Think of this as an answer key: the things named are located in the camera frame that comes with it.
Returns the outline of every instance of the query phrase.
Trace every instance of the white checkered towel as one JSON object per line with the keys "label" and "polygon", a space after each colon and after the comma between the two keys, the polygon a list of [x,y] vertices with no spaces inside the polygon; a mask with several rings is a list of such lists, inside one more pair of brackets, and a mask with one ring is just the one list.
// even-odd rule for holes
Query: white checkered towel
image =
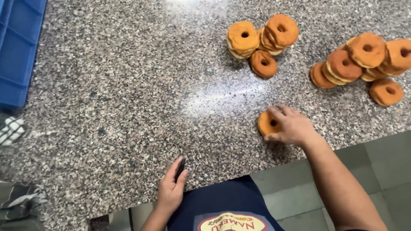
{"label": "white checkered towel", "polygon": [[24,133],[23,123],[20,118],[10,116],[0,125],[0,146],[10,146],[15,140],[17,140]]}

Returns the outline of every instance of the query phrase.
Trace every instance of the checkered cloth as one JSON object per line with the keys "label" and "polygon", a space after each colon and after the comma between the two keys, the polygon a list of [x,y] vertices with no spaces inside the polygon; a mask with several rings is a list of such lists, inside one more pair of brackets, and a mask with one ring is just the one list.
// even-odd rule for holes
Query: checkered cloth
{"label": "checkered cloth", "polygon": [[0,115],[0,146],[10,146],[24,133],[24,121],[21,118]]}

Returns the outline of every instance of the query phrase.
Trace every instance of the forearm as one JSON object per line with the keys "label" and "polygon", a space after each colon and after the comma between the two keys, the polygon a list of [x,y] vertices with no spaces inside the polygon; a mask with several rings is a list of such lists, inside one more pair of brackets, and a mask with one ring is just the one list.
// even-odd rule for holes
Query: forearm
{"label": "forearm", "polygon": [[167,222],[170,219],[170,215],[154,208],[144,222],[141,231],[165,231]]}
{"label": "forearm", "polygon": [[323,138],[303,149],[337,230],[387,230],[365,190]]}

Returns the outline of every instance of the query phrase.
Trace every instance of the floor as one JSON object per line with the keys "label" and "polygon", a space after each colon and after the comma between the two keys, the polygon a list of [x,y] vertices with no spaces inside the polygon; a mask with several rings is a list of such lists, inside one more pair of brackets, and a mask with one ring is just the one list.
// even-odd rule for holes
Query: floor
{"label": "floor", "polygon": [[[337,150],[370,195],[390,231],[411,230],[411,131]],[[271,215],[285,230],[333,231],[306,159],[251,175]],[[132,208],[134,230],[152,204]]]}

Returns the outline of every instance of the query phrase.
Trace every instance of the person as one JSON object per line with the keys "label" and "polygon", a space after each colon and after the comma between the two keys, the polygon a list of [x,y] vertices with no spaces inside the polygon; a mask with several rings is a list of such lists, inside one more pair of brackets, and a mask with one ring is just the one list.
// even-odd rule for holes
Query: person
{"label": "person", "polygon": [[[311,166],[315,185],[336,231],[387,230],[367,193],[312,126],[295,109],[268,107],[282,131],[266,141],[301,147]],[[188,170],[177,183],[174,176],[182,157],[161,179],[158,202],[142,231],[282,231],[270,215],[263,196],[250,176],[183,193]]]}

